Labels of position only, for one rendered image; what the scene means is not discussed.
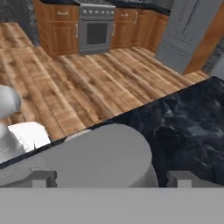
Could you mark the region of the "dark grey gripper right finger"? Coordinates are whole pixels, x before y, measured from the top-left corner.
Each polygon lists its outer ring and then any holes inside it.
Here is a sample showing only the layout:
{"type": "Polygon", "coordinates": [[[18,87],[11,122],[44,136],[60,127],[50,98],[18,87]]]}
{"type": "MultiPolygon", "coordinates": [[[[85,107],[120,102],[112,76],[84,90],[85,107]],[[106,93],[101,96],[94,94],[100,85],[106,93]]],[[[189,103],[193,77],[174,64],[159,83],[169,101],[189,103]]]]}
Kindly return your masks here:
{"type": "Polygon", "coordinates": [[[167,173],[168,187],[175,188],[218,188],[221,185],[198,178],[190,171],[169,171],[167,173]]]}

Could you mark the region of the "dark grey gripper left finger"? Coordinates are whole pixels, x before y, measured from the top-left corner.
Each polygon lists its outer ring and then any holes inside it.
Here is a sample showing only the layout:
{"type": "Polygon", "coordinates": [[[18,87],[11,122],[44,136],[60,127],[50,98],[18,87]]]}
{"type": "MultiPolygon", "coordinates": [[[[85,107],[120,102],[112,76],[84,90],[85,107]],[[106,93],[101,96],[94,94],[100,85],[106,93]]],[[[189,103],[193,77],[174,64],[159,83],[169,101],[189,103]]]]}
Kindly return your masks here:
{"type": "Polygon", "coordinates": [[[26,178],[7,184],[7,187],[17,188],[47,188],[56,187],[56,171],[34,171],[26,178]]]}

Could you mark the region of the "brown wooden side panel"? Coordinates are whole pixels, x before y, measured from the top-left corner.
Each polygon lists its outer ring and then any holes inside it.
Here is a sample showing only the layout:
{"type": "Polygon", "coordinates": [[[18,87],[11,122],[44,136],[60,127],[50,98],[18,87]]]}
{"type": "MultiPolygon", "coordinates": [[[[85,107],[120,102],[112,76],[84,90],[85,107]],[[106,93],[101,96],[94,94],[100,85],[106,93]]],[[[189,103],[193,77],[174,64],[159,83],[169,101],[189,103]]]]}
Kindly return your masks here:
{"type": "Polygon", "coordinates": [[[201,70],[223,36],[224,3],[221,5],[211,24],[208,26],[206,34],[200,41],[199,46],[194,52],[190,63],[184,71],[184,74],[189,74],[201,70]]]}

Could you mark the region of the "grey fridge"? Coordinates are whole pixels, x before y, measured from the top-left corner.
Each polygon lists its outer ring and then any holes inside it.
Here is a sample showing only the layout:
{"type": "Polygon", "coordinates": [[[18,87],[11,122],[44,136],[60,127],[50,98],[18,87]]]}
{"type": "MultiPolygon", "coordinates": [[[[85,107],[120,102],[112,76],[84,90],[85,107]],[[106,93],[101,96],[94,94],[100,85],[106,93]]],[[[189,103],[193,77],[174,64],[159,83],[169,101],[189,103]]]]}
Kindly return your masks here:
{"type": "Polygon", "coordinates": [[[183,74],[223,0],[174,0],[155,58],[183,74]]]}

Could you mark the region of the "brown wooden cupboard run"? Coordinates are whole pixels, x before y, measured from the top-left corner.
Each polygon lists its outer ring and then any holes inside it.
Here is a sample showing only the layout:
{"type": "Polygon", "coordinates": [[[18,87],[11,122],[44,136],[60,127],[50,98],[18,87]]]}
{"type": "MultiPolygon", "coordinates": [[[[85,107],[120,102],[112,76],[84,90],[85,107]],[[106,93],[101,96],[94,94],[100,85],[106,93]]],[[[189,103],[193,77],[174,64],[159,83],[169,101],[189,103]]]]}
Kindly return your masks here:
{"type": "Polygon", "coordinates": [[[155,53],[161,42],[169,16],[152,9],[115,9],[110,48],[140,46],[155,53]]]}
{"type": "Polygon", "coordinates": [[[79,50],[79,6],[33,0],[39,42],[49,56],[68,55],[79,50]]]}

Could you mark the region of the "grey oven with hob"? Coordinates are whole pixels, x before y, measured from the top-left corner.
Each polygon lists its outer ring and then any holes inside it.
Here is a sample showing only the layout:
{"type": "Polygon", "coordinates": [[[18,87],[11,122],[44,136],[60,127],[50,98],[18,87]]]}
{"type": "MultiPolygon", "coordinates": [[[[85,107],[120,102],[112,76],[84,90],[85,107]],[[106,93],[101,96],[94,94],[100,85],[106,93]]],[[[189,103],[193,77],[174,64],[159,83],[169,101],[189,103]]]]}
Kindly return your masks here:
{"type": "Polygon", "coordinates": [[[106,53],[113,33],[116,7],[107,0],[75,0],[79,12],[79,54],[106,53]]]}

